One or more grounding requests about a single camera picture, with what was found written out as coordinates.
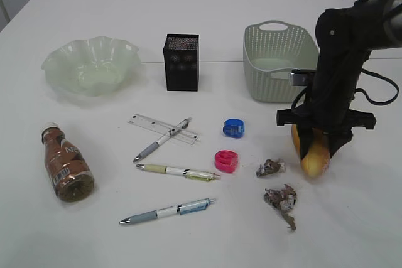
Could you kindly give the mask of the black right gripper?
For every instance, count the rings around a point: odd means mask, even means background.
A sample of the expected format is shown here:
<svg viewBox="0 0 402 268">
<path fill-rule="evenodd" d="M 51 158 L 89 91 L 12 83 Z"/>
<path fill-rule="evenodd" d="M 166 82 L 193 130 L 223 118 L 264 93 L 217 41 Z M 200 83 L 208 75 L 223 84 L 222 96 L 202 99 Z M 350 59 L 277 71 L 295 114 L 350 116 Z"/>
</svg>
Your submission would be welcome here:
<svg viewBox="0 0 402 268">
<path fill-rule="evenodd" d="M 353 127 L 373 129 L 374 114 L 352 110 L 352 99 L 364 61 L 351 60 L 339 66 L 318 62 L 313 83 L 296 96 L 289 109 L 278 110 L 276 124 L 295 124 L 295 147 L 301 161 L 322 155 L 330 158 L 353 138 Z"/>
</svg>

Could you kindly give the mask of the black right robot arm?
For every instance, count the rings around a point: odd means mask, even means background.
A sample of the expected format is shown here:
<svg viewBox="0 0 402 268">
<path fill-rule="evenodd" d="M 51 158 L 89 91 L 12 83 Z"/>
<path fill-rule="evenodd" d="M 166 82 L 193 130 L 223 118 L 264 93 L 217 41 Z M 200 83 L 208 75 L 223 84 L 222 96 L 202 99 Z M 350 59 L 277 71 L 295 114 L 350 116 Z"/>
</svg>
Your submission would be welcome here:
<svg viewBox="0 0 402 268">
<path fill-rule="evenodd" d="M 374 114 L 350 109 L 360 74 L 380 75 L 363 68 L 374 50 L 401 47 L 401 0 L 362 0 L 343 9 L 326 9 L 317 20 L 320 48 L 315 70 L 294 69 L 292 86 L 304 89 L 291 108 L 278 110 L 278 126 L 294 124 L 298 153 L 304 158 L 313 132 L 324 136 L 331 155 L 352 140 L 352 128 L 373 129 Z"/>
</svg>

